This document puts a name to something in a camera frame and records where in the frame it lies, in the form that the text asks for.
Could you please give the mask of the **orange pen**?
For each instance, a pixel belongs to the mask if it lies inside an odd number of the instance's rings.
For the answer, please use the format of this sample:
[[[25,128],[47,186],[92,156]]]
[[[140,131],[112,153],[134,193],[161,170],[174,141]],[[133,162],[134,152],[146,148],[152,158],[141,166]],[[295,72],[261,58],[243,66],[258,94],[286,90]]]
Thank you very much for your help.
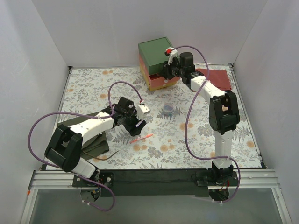
[[[143,137],[140,137],[140,138],[137,138],[137,139],[135,139],[135,140],[132,140],[132,141],[130,141],[129,143],[130,144],[132,144],[132,143],[134,143],[134,142],[137,142],[137,141],[140,141],[140,140],[144,140],[144,139],[146,139],[146,138],[150,138],[150,137],[152,137],[154,134],[148,134],[148,135],[145,135],[145,136],[143,136]]]

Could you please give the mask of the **green drawer box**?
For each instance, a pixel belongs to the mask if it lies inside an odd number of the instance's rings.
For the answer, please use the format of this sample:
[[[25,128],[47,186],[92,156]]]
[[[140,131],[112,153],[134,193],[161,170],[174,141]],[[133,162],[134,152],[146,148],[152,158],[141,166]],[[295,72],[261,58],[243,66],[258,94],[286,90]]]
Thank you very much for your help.
[[[149,75],[160,73],[163,70],[163,63],[168,60],[164,52],[172,46],[167,37],[138,43],[139,55]]]

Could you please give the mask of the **yellow drawer box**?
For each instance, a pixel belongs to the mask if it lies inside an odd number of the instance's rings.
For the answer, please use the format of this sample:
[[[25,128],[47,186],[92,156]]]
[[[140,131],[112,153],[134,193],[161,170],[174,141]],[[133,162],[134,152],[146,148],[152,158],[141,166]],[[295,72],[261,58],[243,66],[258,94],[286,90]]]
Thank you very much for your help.
[[[164,79],[158,74],[148,75],[146,70],[141,65],[140,65],[140,71],[149,91],[155,91],[175,84]]]

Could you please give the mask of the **red drawer box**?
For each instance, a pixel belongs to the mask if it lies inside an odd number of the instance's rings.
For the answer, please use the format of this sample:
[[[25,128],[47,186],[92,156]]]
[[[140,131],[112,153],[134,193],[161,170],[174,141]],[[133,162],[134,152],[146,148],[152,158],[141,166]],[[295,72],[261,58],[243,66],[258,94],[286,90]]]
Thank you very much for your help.
[[[140,65],[140,71],[144,78],[144,81],[149,89],[149,91],[155,91],[158,89],[162,89],[171,85],[175,85],[177,81],[180,80],[179,77],[174,77],[171,80],[166,80],[162,76],[160,76],[158,73],[150,75],[145,67],[145,64],[142,60],[141,55],[139,55],[139,65]]]

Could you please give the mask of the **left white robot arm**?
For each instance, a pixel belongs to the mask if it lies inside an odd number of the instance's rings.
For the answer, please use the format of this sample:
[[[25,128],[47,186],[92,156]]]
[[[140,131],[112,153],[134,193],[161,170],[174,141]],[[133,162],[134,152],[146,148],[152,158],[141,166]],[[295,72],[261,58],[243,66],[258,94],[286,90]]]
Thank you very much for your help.
[[[134,106],[133,101],[121,97],[112,107],[96,114],[96,118],[87,119],[72,126],[59,125],[45,150],[45,157],[64,172],[73,172],[83,176],[90,187],[99,183],[96,167],[81,157],[82,146],[93,137],[123,125],[131,136],[140,135],[146,125],[144,116],[150,113],[145,104]]]

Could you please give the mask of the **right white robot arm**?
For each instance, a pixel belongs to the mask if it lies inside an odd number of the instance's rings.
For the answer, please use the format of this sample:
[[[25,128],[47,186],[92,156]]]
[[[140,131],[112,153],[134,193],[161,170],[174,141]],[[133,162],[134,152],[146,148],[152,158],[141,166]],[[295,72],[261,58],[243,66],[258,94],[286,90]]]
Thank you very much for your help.
[[[207,79],[209,70],[206,75],[196,70],[191,52],[183,52],[177,58],[177,50],[168,48],[164,54],[168,56],[168,60],[163,63],[161,75],[169,80],[174,77],[181,78],[190,90],[209,103],[208,120],[215,137],[212,168],[216,170],[211,174],[211,179],[220,186],[227,182],[227,172],[233,170],[232,137],[240,122],[237,97],[232,91],[223,91],[212,84]]]

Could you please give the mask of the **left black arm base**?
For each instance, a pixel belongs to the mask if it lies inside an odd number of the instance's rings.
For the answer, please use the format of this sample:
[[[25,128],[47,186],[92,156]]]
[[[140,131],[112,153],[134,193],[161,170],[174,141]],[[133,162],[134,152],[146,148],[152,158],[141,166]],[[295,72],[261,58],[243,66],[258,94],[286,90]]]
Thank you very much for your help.
[[[112,187],[114,182],[114,173],[106,171],[95,171],[90,177],[90,180],[99,182],[107,187]],[[86,181],[77,175],[74,175],[72,186],[81,188],[99,187],[97,184]]]

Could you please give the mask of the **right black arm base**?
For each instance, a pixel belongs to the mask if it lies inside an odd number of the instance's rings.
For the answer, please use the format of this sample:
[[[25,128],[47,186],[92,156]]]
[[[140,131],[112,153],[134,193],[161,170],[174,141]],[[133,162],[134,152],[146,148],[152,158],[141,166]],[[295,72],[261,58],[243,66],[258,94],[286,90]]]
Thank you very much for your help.
[[[233,170],[233,166],[225,169],[208,168],[201,169],[195,172],[194,181],[200,187],[222,186],[229,184],[229,186],[237,186],[237,173]]]

